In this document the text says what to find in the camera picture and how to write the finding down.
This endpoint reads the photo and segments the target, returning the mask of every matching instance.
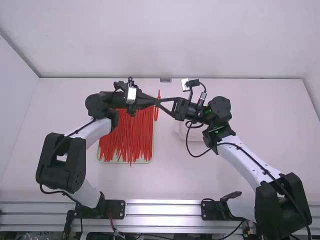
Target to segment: black cable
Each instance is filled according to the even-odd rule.
[[[245,155],[247,155],[255,164],[257,164],[263,171],[264,174],[267,174],[277,185],[278,187],[283,191],[284,195],[291,201],[291,203],[293,204],[293,206],[295,207],[295,209],[297,210],[297,212],[300,214],[302,220],[305,223],[305,228],[306,231],[308,233],[308,240],[312,240],[311,238],[311,231],[310,228],[308,226],[308,222],[306,217],[304,216],[303,212],[301,211],[301,209],[298,207],[296,201],[291,197],[291,195],[287,192],[287,190],[282,186],[282,184],[274,177],[272,176],[272,174],[265,168],[263,167],[259,162],[257,162],[257,160],[255,160],[249,153],[247,153],[244,149],[242,149],[242,147],[238,146],[237,144],[231,143],[231,142],[221,142],[218,143],[217,146],[219,145],[231,145],[237,148],[237,150],[241,150]]]
[[[54,148],[52,157],[56,154],[58,148],[72,135],[78,134],[82,129],[86,128],[90,124],[93,124],[97,119],[93,119],[92,121],[88,122],[87,124],[83,125],[82,127],[78,128],[77,130],[73,131],[72,133],[68,134],[67,136],[64,136],[63,139],[58,143],[58,145]]]
[[[192,121],[187,121],[185,123],[185,126],[188,128],[188,130],[186,131],[186,136],[185,136],[185,146],[186,146],[186,150],[188,151],[188,153],[194,157],[194,158],[200,158],[201,156],[205,155],[207,152],[209,152],[211,150],[211,148],[209,148],[208,150],[204,151],[203,153],[201,153],[200,155],[193,155],[191,152],[190,152],[190,149],[189,149],[189,146],[188,146],[188,136],[189,136],[189,131],[190,129],[198,129],[198,128],[201,128],[203,126],[203,124],[200,124],[198,126],[192,126],[193,123]]]
[[[224,236],[224,237],[221,237],[221,238],[218,238],[218,239],[212,238],[212,240],[223,240],[223,239],[226,239],[226,238],[230,237],[232,234],[234,234],[234,233],[240,228],[240,226],[241,226],[245,221],[246,221],[246,219],[242,220],[242,221],[240,222],[240,224],[239,224],[232,232],[230,232],[228,235],[226,235],[226,236]]]
[[[138,240],[141,236],[143,235],[143,233],[141,233],[139,236],[137,236],[135,239],[133,240]]]
[[[204,92],[206,93],[207,92],[206,86],[202,82],[199,82],[199,84],[204,88]]]
[[[296,240],[300,240],[298,237],[296,237],[295,235],[292,235],[292,234],[290,234],[290,237],[292,237],[293,239],[296,239]]]
[[[40,186],[40,191],[43,193],[43,194],[47,194],[47,195],[49,195],[49,194],[62,194],[63,196],[67,196],[69,199],[71,199],[72,201],[74,201],[76,204],[79,204],[79,205],[81,205],[81,203],[80,202],[78,202],[77,200],[75,200],[75,199],[73,199],[67,192],[65,192],[65,191],[45,191],[44,189],[43,189],[43,185],[42,184],[40,184],[39,185]]]
[[[130,233],[131,235],[138,235],[138,237],[134,240],[139,239],[141,236],[150,236],[150,237],[156,237],[156,238],[161,238],[161,239],[167,239],[167,240],[174,240],[173,238],[165,237],[165,236],[160,236],[160,235],[155,235],[155,234],[150,234],[150,233],[141,233],[141,234],[134,234]]]
[[[82,224],[82,217],[80,218],[80,224],[81,224],[81,235],[82,235],[82,233],[84,232],[84,226]]]

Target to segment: bundle of red sticks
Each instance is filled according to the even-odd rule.
[[[116,156],[118,162],[122,159],[131,164],[140,158],[149,162],[153,154],[154,122],[158,119],[158,111],[157,107],[150,106],[137,110],[136,116],[132,117],[125,109],[118,109],[118,126],[100,138],[100,160],[110,162]]]

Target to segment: green led light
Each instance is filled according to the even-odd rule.
[[[207,114],[207,113],[210,113],[211,112],[211,109],[208,109],[204,112],[204,114]]]

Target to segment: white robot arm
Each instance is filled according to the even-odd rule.
[[[91,122],[75,131],[50,133],[45,138],[36,171],[36,181],[41,191],[68,195],[80,205],[95,210],[99,216],[107,215],[103,193],[86,179],[86,150],[117,126],[118,112],[115,109],[127,109],[134,116],[137,109],[157,106],[177,121],[188,119],[192,124],[208,125],[202,132],[206,146],[228,161],[255,191],[255,203],[248,208],[239,207],[236,199],[241,194],[239,192],[223,197],[218,203],[212,200],[213,207],[222,213],[218,213],[219,218],[249,219],[256,222],[269,239],[282,239],[310,225],[312,218],[301,180],[294,173],[285,175],[269,166],[236,136],[228,123],[232,118],[230,101],[217,96],[204,106],[207,95],[204,87],[198,102],[193,103],[192,87],[203,84],[198,79],[182,79],[181,83],[184,91],[190,91],[189,99],[151,97],[144,94],[132,78],[128,83],[115,82],[113,92],[102,91],[90,95],[85,105],[89,116],[93,117]],[[172,110],[161,105],[162,102],[171,101]],[[62,155],[67,155],[65,162],[57,160],[57,156]],[[59,190],[45,192],[42,185]],[[215,220],[215,217],[213,214],[211,218],[202,216],[202,219]]]

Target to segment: metal extrusion frame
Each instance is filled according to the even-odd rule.
[[[115,227],[124,233],[189,233],[228,234],[239,221],[204,221],[201,218],[201,200],[126,200],[125,218],[114,220]],[[0,201],[0,232],[62,232],[66,214],[73,210],[73,202]],[[313,235],[320,235],[320,203],[310,204]],[[253,222],[250,232],[256,233]],[[80,232],[80,220],[72,223],[72,231]],[[83,219],[83,232],[112,233],[108,219]],[[241,226],[235,234],[242,234]],[[301,229],[297,235],[306,235]]]

